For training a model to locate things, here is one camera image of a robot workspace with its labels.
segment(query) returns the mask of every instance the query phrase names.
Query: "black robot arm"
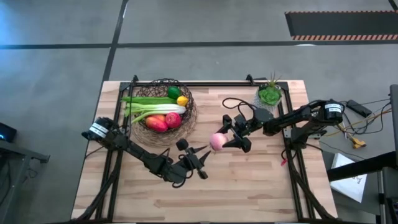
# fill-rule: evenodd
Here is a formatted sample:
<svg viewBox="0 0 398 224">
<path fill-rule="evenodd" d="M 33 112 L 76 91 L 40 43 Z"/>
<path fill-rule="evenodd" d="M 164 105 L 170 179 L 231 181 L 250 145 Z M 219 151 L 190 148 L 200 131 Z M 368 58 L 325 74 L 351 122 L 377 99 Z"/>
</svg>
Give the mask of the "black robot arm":
<svg viewBox="0 0 398 224">
<path fill-rule="evenodd" d="M 163 178 L 167 182 L 172 182 L 175 188 L 181 187 L 187 179 L 188 172 L 192 172 L 194 169 L 198 171 L 200 178 L 207 178 L 207 174 L 202 168 L 205 166 L 205 160 L 210 151 L 200 159 L 195 155 L 196 152 L 201 151 L 206 146 L 194 149 L 189 147 L 185 139 L 179 140 L 176 143 L 177 148 L 180 151 L 185 151 L 185 154 L 180 155 L 179 161 L 173 164 L 173 160 L 167 155 L 168 153 L 166 155 L 164 153 L 159 155 L 150 153 L 132 142 L 128 136 L 120 132 L 119 125 L 109 118 L 98 118 L 91 128 L 81 135 L 88 140 L 100 143 L 108 150 L 128 152 L 142 161 L 150 173 Z"/>
<path fill-rule="evenodd" d="M 233 123 L 228 115 L 224 115 L 223 127 L 218 132 L 227 133 L 228 130 L 233 132 L 234 138 L 223 147 L 238 147 L 244 152 L 249 152 L 251 141 L 245 136 L 252 132 L 262 128 L 263 134 L 273 136 L 288 126 L 308 121 L 301 128 L 290 129 L 287 134 L 291 145 L 305 148 L 309 136 L 313 134 L 321 136 L 326 133 L 323 130 L 326 126 L 334 126 L 342 122 L 344 108 L 344 105 L 334 100 L 317 100 L 278 118 L 274 118 L 274 115 L 265 109 L 253 108 L 253 117 L 249 120 L 239 114 L 234 118 Z"/>
</svg>

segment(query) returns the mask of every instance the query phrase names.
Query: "wooden surface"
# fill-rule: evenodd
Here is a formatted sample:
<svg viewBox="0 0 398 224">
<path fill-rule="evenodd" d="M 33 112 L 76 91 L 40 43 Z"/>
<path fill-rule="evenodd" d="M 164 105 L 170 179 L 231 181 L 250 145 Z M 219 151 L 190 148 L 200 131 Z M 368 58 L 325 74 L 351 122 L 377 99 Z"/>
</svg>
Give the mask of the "wooden surface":
<svg viewBox="0 0 398 224">
<path fill-rule="evenodd" d="M 304 82 L 297 80 L 288 83 L 293 107 L 296 109 L 308 103 Z M 221 117 L 224 114 L 229 114 L 232 118 L 237 115 L 236 109 L 222 107 L 223 99 L 237 97 L 252 102 L 256 88 L 190 88 L 199 110 L 198 123 L 187 139 L 190 145 L 208 145 L 210 135 L 221 127 Z M 104 83 L 96 117 L 113 118 L 118 89 L 119 82 Z M 236 103 L 232 100 L 228 102 L 229 105 Z M 282 103 L 284 111 L 287 111 L 285 101 Z M 247 108 L 243 111 L 251 117 L 251 111 Z M 209 178 L 201 180 L 194 173 L 180 189 L 173 189 L 170 182 L 150 174 L 140 161 L 124 153 L 114 222 L 296 221 L 289 171 L 287 165 L 280 165 L 280 153 L 284 148 L 281 133 L 267 137 L 262 135 L 262 131 L 257 131 L 249 139 L 252 141 L 251 152 L 245 154 L 240 149 L 226 149 L 211 153 L 204 168 Z M 150 152 L 161 153 L 164 150 L 140 145 Z M 96 142 L 91 142 L 87 153 L 98 147 Z M 210 149 L 202 150 L 199 156 L 208 150 Z M 179 154 L 175 146 L 171 148 L 170 156 L 173 159 Z M 105 157 L 106 150 L 102 149 L 85 161 L 73 218 L 82 214 L 98 193 Z M 311 190 L 328 212 L 336 217 L 321 152 L 308 147 L 303 150 L 303 157 Z M 307 213 L 301 191 L 300 198 L 303 210 Z M 108 211 L 107 202 L 108 198 L 104 214 Z"/>
</svg>

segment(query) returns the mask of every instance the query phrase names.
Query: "gray floor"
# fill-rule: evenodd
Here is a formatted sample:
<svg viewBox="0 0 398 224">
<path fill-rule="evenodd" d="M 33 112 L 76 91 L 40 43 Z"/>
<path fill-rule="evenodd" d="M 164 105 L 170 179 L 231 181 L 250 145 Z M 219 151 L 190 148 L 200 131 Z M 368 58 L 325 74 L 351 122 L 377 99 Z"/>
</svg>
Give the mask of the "gray floor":
<svg viewBox="0 0 398 224">
<path fill-rule="evenodd" d="M 0 0 L 0 44 L 110 43 L 120 5 L 121 0 Z M 391 7 L 387 0 L 130 0 L 119 42 L 290 40 L 283 12 L 300 10 Z M 32 165 L 39 175 L 23 188 L 18 223 L 69 219 L 87 145 L 80 133 L 93 120 L 108 53 L 0 50 L 0 122 L 18 129 L 21 146 L 51 154 L 50 163 Z M 240 80 L 276 71 L 286 80 L 305 80 L 310 100 L 367 102 L 388 98 L 389 85 L 398 83 L 397 63 L 398 45 L 118 49 L 110 80 L 134 74 L 148 80 Z M 391 116 L 384 120 L 383 132 L 361 136 L 364 149 L 354 151 L 340 134 L 322 141 L 365 158 L 392 151 Z M 337 208 L 344 220 L 374 222 L 373 215 Z"/>
</svg>

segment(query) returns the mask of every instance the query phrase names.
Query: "white paper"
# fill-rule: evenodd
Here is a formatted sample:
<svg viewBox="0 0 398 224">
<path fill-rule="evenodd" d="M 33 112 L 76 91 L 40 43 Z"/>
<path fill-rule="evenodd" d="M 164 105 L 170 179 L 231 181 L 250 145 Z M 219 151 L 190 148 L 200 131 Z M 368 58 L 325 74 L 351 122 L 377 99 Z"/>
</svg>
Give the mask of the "white paper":
<svg viewBox="0 0 398 224">
<path fill-rule="evenodd" d="M 353 163 L 351 159 L 348 159 L 344 155 L 337 153 L 335 154 L 335 158 L 333 160 L 333 164 L 331 168 L 336 168 L 340 166 L 344 166 L 350 163 Z M 367 174 L 359 175 L 356 177 L 350 177 L 343 180 L 336 180 L 330 182 L 330 187 L 343 195 L 354 199 L 355 201 L 361 203 L 363 191 L 365 189 Z"/>
</svg>

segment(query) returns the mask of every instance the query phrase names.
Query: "small plant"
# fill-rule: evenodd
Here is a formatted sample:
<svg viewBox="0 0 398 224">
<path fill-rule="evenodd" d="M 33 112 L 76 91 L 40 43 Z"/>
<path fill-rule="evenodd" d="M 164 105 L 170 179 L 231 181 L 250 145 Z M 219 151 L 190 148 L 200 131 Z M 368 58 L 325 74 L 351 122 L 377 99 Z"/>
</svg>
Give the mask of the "small plant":
<svg viewBox="0 0 398 224">
<path fill-rule="evenodd" d="M 268 84 L 264 85 L 263 87 L 260 86 L 258 93 L 259 98 L 263 103 L 272 106 L 277 105 L 282 98 L 280 87 L 276 84 L 281 76 L 278 79 L 275 79 L 275 77 L 276 74 L 274 72 L 274 74 L 271 74 L 271 79 L 269 80 Z"/>
</svg>

